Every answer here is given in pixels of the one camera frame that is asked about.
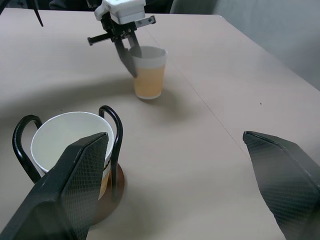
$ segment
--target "plastic cup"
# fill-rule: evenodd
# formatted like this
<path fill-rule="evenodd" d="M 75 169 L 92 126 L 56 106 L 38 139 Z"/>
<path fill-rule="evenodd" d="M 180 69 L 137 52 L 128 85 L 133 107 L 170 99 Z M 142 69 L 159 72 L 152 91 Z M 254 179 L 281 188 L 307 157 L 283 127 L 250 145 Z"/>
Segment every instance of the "plastic cup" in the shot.
<path fill-rule="evenodd" d="M 130 54 L 137 70 L 133 79 L 135 94 L 143 100 L 156 99 L 161 95 L 168 52 L 153 46 L 141 46 L 141 56 L 135 48 Z"/>

